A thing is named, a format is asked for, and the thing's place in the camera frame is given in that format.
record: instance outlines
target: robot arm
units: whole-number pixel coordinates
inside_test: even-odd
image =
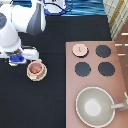
[[[44,31],[46,21],[42,0],[31,0],[31,8],[4,4],[5,0],[2,1],[0,3],[0,12],[12,22],[17,32],[36,36]]]
[[[31,8],[0,2],[0,58],[9,58],[10,63],[26,63],[26,60],[39,58],[38,51],[23,47],[18,36],[18,32],[36,36],[45,29],[42,0],[31,2]]]

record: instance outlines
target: black circle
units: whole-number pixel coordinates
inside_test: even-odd
[[[102,62],[98,66],[100,74],[103,76],[112,76],[115,73],[114,66],[109,62]]]
[[[106,45],[99,45],[96,48],[96,54],[100,57],[106,58],[111,55],[111,49]]]
[[[87,76],[89,75],[90,71],[91,71],[91,68],[89,64],[87,64],[86,62],[79,62],[75,66],[75,72],[79,76],[82,76],[82,77]]]

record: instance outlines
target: small bowl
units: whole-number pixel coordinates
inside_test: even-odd
[[[40,72],[33,73],[33,69],[41,68]],[[40,81],[42,80],[47,74],[47,68],[42,63],[42,60],[36,60],[31,62],[27,67],[27,76],[33,81]]]
[[[115,110],[112,97],[99,87],[87,87],[83,89],[76,98],[76,112],[79,118],[88,126],[105,127],[109,125]]]

